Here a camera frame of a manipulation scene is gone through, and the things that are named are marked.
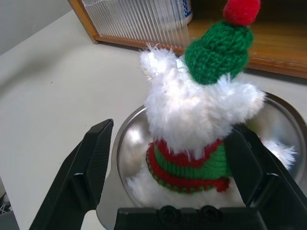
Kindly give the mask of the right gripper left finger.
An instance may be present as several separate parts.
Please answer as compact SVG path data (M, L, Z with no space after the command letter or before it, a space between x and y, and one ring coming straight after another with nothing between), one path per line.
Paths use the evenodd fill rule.
M103 191L114 122L92 126L62 163L30 229L79 230Z

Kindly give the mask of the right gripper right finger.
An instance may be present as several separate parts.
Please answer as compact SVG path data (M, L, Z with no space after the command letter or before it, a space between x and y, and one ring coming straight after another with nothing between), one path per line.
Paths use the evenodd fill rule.
M226 158L243 208L229 208L232 230L305 230L307 198L260 138L236 126L225 139Z

